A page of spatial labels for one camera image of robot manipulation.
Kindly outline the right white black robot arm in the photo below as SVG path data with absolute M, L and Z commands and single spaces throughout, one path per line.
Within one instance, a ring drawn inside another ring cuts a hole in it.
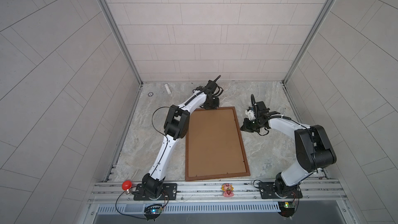
M 301 197 L 299 184 L 304 179 L 337 161 L 324 127 L 306 125 L 276 111 L 270 111 L 263 101 L 257 102 L 251 96 L 251 106 L 245 111 L 240 130 L 260 134 L 261 129 L 269 133 L 277 130 L 295 141 L 295 162 L 286 170 L 278 173 L 274 185 L 270 188 L 279 198 Z

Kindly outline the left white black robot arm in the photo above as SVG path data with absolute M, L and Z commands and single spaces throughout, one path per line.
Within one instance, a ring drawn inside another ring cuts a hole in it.
M 184 138 L 188 132 L 190 115 L 197 109 L 215 110 L 220 105 L 219 97 L 223 89 L 217 85 L 218 76 L 209 80 L 207 85 L 198 86 L 193 90 L 193 95 L 179 105 L 171 105 L 167 109 L 167 117 L 164 123 L 164 131 L 159 131 L 163 136 L 162 146 L 157 158 L 142 179 L 142 186 L 146 195 L 157 199 L 162 194 L 162 186 L 165 180 L 166 168 L 169 164 L 175 145 Z

